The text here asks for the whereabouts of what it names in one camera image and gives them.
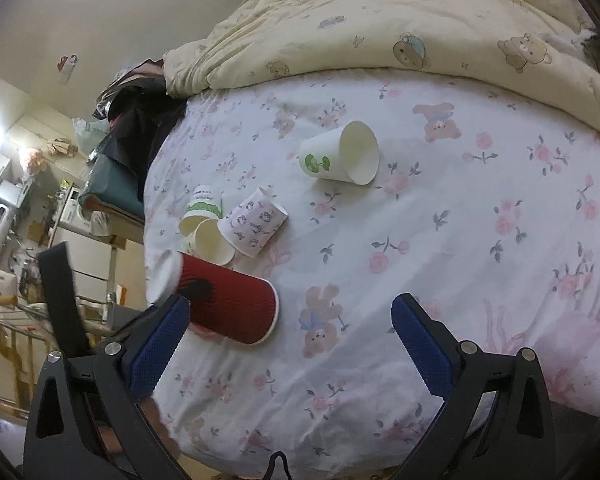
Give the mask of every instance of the red paper cup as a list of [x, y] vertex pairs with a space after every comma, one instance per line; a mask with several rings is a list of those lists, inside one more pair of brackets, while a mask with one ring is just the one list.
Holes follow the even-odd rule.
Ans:
[[280, 312], [267, 280], [168, 250], [156, 264], [146, 297], [161, 304], [173, 293], [189, 300], [191, 322], [246, 345], [269, 337]]

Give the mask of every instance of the floral bed sheet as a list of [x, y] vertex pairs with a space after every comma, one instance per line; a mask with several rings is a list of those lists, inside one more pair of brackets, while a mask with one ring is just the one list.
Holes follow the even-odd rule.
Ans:
[[[365, 187], [307, 177], [301, 141], [348, 121], [378, 137]], [[281, 300], [270, 340], [187, 331], [155, 398], [184, 453], [260, 477], [274, 450], [294, 478], [400, 463], [440, 400], [390, 320], [416, 296], [458, 339], [540, 357], [551, 398], [600, 413], [600, 136], [487, 84], [342, 70], [206, 91], [150, 168], [146, 266], [179, 248], [199, 184], [228, 212], [256, 186], [289, 219], [255, 259]]]

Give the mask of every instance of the black strap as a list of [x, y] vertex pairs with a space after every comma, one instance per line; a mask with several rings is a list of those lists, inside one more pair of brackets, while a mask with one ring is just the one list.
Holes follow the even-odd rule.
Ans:
[[69, 266], [66, 242], [40, 253], [38, 267], [58, 349], [68, 358], [87, 355], [91, 347], [75, 306], [74, 274]]
[[269, 457], [269, 466], [267, 467], [267, 472], [264, 473], [262, 480], [271, 480], [274, 471], [276, 470], [276, 459], [280, 457], [282, 459], [282, 467], [285, 469], [285, 474], [288, 480], [293, 480], [291, 478], [291, 473], [289, 472], [289, 464], [286, 462], [286, 456], [282, 451], [277, 451], [271, 457]]

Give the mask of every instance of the blue gripper pad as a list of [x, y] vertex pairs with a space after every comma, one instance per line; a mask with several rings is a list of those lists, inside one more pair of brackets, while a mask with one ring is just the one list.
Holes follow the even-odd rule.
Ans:
[[[148, 310], [156, 310], [155, 305]], [[150, 396], [167, 367], [169, 359], [189, 326], [189, 301], [175, 301], [136, 358], [124, 370], [129, 397], [133, 402]]]
[[395, 298], [392, 304], [391, 321], [429, 393], [446, 400], [454, 384], [453, 365], [401, 296]]

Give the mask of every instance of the green cushion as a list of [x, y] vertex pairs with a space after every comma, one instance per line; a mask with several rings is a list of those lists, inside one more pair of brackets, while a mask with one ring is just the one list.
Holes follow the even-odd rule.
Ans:
[[93, 165], [87, 186], [78, 198], [80, 205], [84, 205], [89, 195], [144, 221], [144, 206], [138, 200], [138, 180], [106, 155], [100, 155]]

